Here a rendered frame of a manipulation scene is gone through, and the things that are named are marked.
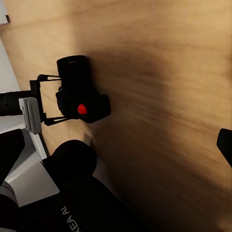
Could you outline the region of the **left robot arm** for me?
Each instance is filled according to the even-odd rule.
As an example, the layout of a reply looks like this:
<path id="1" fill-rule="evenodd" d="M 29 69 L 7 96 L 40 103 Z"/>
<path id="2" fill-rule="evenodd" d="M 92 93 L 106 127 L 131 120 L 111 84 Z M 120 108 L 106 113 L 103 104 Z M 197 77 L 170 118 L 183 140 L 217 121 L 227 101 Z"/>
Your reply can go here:
<path id="1" fill-rule="evenodd" d="M 40 82 L 52 81 L 47 79 L 49 76 L 55 75 L 40 74 L 37 80 L 31 80 L 31 90 L 0 93 L 0 116 L 23 115 L 25 128 L 34 135 L 42 132 L 41 123 L 43 122 L 50 126 L 68 120 L 64 116 L 46 118 Z"/>

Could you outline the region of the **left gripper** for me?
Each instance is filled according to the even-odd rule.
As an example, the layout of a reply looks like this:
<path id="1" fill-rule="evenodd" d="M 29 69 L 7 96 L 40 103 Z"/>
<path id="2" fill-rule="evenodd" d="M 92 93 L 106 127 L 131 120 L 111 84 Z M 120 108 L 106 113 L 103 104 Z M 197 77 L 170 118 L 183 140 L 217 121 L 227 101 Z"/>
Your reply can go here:
<path id="1" fill-rule="evenodd" d="M 40 82 L 52 81 L 47 79 L 49 76 L 55 76 L 55 75 L 40 74 L 37 77 L 37 80 L 31 80 L 30 81 L 31 90 L 6 92 L 5 104 L 8 114 L 10 116 L 22 115 L 23 111 L 20 109 L 19 98 L 35 97 L 38 101 L 41 123 L 44 122 L 45 125 L 50 126 L 68 120 L 64 116 L 46 118 L 46 113 L 44 113 L 43 110 L 43 103 L 42 103 L 42 97 L 40 92 L 40 87 L 41 87 Z M 55 77 L 59 77 L 59 76 L 55 76 Z"/>

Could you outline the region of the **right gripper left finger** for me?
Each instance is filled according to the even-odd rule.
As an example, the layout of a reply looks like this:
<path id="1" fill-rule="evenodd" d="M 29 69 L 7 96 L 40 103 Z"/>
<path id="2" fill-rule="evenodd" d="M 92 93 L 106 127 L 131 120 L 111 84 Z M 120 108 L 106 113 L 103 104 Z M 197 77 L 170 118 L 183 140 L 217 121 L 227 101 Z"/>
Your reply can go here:
<path id="1" fill-rule="evenodd" d="M 25 147 L 21 129 L 0 134 L 0 186 Z"/>

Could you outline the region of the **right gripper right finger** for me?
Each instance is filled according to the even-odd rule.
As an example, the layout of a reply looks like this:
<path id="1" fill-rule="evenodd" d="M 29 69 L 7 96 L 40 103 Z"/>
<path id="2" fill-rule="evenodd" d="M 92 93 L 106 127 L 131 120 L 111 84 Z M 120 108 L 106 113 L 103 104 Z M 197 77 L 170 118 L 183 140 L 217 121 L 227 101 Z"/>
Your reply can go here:
<path id="1" fill-rule="evenodd" d="M 217 147 L 232 167 L 232 131 L 222 128 L 217 138 Z"/>

